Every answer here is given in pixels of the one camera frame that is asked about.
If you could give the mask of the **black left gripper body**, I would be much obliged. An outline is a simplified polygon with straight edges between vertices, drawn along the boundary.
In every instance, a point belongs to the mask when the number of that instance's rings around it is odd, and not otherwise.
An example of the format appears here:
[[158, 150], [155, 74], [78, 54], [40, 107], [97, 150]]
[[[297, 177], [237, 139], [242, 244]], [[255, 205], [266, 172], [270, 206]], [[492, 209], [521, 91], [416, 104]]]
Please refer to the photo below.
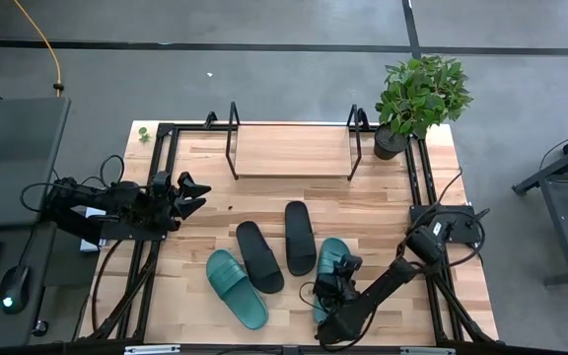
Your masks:
[[158, 224], [166, 231], [175, 232], [180, 227], [180, 221], [176, 220], [178, 208], [176, 202], [181, 198], [182, 191], [173, 186], [158, 188], [158, 197], [161, 199], [158, 211]]

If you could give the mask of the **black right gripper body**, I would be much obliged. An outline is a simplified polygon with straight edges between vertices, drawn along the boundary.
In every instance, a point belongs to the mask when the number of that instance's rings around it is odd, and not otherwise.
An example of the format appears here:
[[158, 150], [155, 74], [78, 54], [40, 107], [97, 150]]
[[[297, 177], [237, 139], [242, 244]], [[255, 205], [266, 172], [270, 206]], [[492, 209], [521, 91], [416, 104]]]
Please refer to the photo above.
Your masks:
[[315, 281], [313, 292], [323, 309], [340, 307], [359, 297], [353, 270], [337, 269], [332, 273], [320, 273]]

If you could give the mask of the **green rubber slide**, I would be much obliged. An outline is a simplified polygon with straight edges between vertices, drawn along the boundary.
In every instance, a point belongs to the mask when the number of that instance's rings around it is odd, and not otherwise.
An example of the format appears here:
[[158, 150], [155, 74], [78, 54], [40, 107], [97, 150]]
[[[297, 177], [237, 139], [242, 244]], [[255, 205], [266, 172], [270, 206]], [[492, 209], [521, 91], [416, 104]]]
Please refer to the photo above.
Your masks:
[[[348, 245], [338, 238], [328, 238], [323, 241], [318, 258], [317, 276], [322, 274], [332, 274], [334, 263], [339, 263], [341, 258], [350, 254]], [[327, 316], [328, 307], [324, 306], [318, 297], [314, 297], [314, 320], [316, 323], [321, 322]]]
[[225, 249], [216, 249], [206, 262], [206, 277], [219, 299], [243, 326], [257, 330], [266, 325], [268, 310], [239, 262]]

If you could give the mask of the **black rubber slide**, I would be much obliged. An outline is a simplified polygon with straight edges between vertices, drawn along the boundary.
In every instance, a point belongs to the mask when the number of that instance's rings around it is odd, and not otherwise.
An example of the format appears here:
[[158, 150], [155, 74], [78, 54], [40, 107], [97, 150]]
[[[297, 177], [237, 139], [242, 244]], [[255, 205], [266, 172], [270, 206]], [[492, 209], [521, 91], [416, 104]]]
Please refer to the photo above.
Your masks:
[[245, 221], [237, 227], [236, 237], [251, 284], [266, 294], [281, 291], [283, 274], [258, 226], [253, 221]]
[[291, 201], [285, 207], [285, 248], [287, 266], [292, 275], [306, 275], [315, 267], [315, 235], [308, 208], [302, 201]]

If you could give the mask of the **wooden shelf with black frame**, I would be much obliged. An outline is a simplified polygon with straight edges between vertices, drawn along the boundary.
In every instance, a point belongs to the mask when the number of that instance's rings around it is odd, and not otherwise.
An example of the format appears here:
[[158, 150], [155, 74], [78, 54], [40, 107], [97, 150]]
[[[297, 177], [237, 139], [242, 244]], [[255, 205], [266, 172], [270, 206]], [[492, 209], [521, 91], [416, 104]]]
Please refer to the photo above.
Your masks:
[[242, 123], [230, 103], [225, 156], [239, 178], [346, 178], [362, 160], [361, 134], [372, 130], [366, 113], [353, 105], [339, 122]]

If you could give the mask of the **black plant pot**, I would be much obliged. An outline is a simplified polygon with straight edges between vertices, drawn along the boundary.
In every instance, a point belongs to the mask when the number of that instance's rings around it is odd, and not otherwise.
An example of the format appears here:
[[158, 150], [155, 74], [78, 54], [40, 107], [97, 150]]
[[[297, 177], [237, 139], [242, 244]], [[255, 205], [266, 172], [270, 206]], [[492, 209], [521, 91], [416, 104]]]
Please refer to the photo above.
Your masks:
[[388, 124], [380, 125], [374, 134], [374, 154], [381, 160], [391, 160], [407, 148], [408, 138], [393, 133]]

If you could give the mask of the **black computer mouse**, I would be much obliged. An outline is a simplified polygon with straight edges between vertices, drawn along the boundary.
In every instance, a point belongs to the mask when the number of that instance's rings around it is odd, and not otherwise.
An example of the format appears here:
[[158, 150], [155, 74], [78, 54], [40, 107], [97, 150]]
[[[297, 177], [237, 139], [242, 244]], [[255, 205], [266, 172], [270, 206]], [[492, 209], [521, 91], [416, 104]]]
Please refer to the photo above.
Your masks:
[[25, 265], [16, 265], [7, 270], [0, 283], [0, 305], [7, 315], [20, 313], [29, 299], [31, 270]]

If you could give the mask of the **green leafy plant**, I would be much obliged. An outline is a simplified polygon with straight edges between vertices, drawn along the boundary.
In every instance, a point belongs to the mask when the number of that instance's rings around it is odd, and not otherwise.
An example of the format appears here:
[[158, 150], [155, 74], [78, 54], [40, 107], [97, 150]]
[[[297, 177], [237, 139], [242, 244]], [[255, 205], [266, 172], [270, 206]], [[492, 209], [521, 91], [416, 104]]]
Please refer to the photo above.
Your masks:
[[473, 97], [455, 58], [428, 55], [386, 67], [385, 88], [375, 104], [379, 123], [394, 134], [426, 137], [429, 128], [456, 121]]

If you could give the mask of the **black aluminium table frame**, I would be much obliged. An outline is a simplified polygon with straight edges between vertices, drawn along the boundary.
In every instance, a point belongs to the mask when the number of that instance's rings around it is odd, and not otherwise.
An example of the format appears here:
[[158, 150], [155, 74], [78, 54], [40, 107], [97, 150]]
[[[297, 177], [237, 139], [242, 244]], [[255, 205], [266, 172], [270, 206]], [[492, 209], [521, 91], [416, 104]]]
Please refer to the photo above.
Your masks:
[[362, 257], [355, 279], [369, 286], [389, 266], [409, 223], [414, 193], [431, 179], [447, 205], [466, 202], [451, 128], [433, 127], [425, 150], [383, 161], [373, 137], [361, 134], [362, 160], [352, 180], [344, 177], [241, 177], [226, 160], [227, 127], [188, 121], [174, 139], [176, 172], [189, 172], [211, 187], [205, 205], [161, 245], [144, 334], [148, 344], [312, 345], [317, 326], [310, 305], [312, 276], [286, 274], [284, 287], [263, 296], [266, 325], [251, 330], [218, 298], [206, 277], [216, 249], [239, 253], [237, 226], [253, 221], [279, 264], [286, 261], [285, 207], [304, 202], [318, 242], [335, 237]]

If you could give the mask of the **silver metal bracket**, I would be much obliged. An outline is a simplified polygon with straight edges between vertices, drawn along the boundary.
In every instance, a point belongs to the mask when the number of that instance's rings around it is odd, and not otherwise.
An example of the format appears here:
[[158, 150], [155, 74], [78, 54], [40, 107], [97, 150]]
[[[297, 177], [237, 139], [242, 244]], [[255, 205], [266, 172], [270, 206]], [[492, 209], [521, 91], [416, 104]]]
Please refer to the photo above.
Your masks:
[[399, 348], [400, 355], [457, 355], [453, 348], [403, 346]]
[[179, 344], [126, 346], [123, 355], [180, 355]]

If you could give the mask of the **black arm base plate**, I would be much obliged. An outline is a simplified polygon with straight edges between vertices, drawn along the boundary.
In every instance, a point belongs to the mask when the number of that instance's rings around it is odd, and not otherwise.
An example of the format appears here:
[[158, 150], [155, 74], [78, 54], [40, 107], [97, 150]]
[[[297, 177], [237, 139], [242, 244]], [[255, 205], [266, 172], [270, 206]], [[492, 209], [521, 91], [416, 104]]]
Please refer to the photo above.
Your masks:
[[446, 219], [444, 226], [444, 241], [454, 244], [476, 244], [480, 241], [479, 228], [472, 218], [474, 209], [467, 205], [438, 205], [431, 209], [429, 205], [412, 205], [409, 208], [409, 218], [415, 222], [426, 211], [428, 213], [421, 219], [423, 223], [430, 223], [439, 212], [439, 217]]

